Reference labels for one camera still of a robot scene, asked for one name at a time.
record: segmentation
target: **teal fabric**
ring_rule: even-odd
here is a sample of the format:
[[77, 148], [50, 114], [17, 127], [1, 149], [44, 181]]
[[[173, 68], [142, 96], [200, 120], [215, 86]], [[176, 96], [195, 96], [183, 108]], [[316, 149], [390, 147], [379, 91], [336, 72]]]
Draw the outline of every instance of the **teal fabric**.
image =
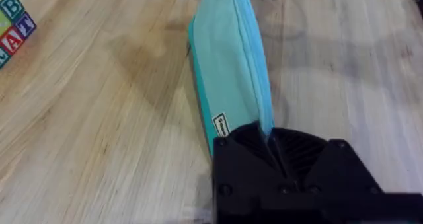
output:
[[[250, 0], [202, 0], [189, 37], [211, 154], [215, 137], [251, 122], [259, 121], [268, 135], [274, 125], [270, 84]], [[217, 122], [221, 117], [225, 123]]]

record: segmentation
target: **toy block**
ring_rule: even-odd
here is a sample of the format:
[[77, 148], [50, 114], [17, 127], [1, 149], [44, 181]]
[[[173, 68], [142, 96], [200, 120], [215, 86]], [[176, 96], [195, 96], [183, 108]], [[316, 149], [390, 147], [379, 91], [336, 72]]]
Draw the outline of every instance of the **toy block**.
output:
[[20, 48], [24, 41], [25, 38], [20, 35], [18, 29], [14, 26], [10, 27], [0, 38], [1, 47], [11, 56]]
[[9, 27], [11, 27], [11, 22], [6, 15], [0, 11], [0, 35], [2, 35]]
[[16, 21], [15, 27], [19, 30], [20, 34], [27, 39], [32, 32], [35, 31], [35, 28], [37, 27], [35, 25], [35, 22], [32, 20], [32, 18], [29, 16], [27, 12], [24, 12], [24, 14]]
[[19, 0], [0, 0], [0, 9], [11, 22], [16, 22], [24, 12], [24, 7]]
[[0, 0], [0, 68], [35, 29], [35, 22], [19, 0]]
[[10, 58], [11, 57], [8, 55], [8, 53], [3, 48], [0, 48], [0, 68], [2, 68]]

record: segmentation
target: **wooden surface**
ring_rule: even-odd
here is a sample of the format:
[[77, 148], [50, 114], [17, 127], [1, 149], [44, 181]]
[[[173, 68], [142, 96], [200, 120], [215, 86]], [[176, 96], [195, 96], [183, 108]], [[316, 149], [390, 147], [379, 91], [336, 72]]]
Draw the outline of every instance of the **wooden surface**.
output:
[[[187, 56], [199, 0], [22, 0], [0, 70], [0, 223], [202, 223], [210, 158]], [[423, 191], [423, 22], [411, 0], [252, 0], [276, 123]]]

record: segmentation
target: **wooden table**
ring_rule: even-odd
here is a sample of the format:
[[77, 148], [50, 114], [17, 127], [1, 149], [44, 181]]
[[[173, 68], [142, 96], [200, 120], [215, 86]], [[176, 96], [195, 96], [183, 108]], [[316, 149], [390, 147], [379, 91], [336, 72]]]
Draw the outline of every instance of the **wooden table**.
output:
[[[191, 223], [211, 184], [186, 29], [199, 0], [22, 0], [0, 70], [0, 223]], [[252, 0], [276, 123], [423, 191], [423, 22], [411, 0]]]

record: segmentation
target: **black plastic housing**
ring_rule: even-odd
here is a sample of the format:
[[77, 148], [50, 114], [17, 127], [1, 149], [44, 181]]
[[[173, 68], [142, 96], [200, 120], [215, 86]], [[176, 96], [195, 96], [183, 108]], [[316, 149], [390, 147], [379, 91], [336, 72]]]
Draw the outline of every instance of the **black plastic housing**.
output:
[[344, 140], [259, 124], [216, 138], [215, 222], [349, 223], [423, 220], [421, 194], [386, 194]]

